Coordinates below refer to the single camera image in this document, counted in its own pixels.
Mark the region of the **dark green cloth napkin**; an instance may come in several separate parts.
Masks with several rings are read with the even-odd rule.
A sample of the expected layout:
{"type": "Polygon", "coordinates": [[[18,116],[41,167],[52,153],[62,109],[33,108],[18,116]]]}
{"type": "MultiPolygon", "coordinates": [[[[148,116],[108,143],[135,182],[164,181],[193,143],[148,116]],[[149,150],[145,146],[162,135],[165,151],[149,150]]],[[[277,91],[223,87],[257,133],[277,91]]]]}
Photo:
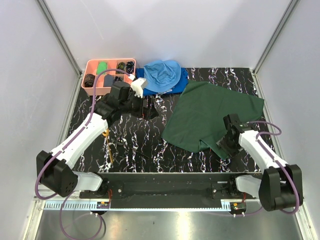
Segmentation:
{"type": "Polygon", "coordinates": [[[211,149],[224,160],[228,154],[217,145],[227,133],[223,118],[237,114],[242,122],[257,121],[263,114],[264,103],[253,95],[191,80],[180,95],[162,138],[192,153],[211,149]]]}

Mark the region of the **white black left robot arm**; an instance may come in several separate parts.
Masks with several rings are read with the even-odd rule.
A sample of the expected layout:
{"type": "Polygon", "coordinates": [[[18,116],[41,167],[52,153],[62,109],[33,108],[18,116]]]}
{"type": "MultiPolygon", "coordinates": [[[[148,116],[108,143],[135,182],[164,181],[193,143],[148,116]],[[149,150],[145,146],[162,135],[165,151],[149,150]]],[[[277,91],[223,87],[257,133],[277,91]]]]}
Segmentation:
{"type": "Polygon", "coordinates": [[[35,193],[38,198],[41,197],[40,184],[61,197],[67,197],[74,191],[90,191],[97,198],[108,193],[108,186],[98,173],[77,172],[73,168],[91,143],[123,114],[147,121],[158,116],[151,100],[148,106],[144,106],[143,91],[147,84],[144,78],[130,84],[115,82],[109,93],[92,102],[91,112],[65,141],[50,152],[42,150],[36,156],[35,193]]]}

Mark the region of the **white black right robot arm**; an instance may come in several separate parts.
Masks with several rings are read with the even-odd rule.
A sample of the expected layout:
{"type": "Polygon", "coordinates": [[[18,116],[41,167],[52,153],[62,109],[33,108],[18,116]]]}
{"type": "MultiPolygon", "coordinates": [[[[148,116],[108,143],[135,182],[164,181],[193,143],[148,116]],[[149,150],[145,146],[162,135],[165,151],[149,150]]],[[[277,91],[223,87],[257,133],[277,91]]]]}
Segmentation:
{"type": "Polygon", "coordinates": [[[262,170],[262,177],[240,175],[227,185],[228,195],[239,198],[249,194],[259,199],[268,212],[279,210],[293,215],[303,204],[302,170],[296,164],[288,164],[262,139],[266,132],[256,130],[254,121],[242,122],[237,114],[224,116],[226,134],[217,142],[228,157],[246,151],[262,170]]]}

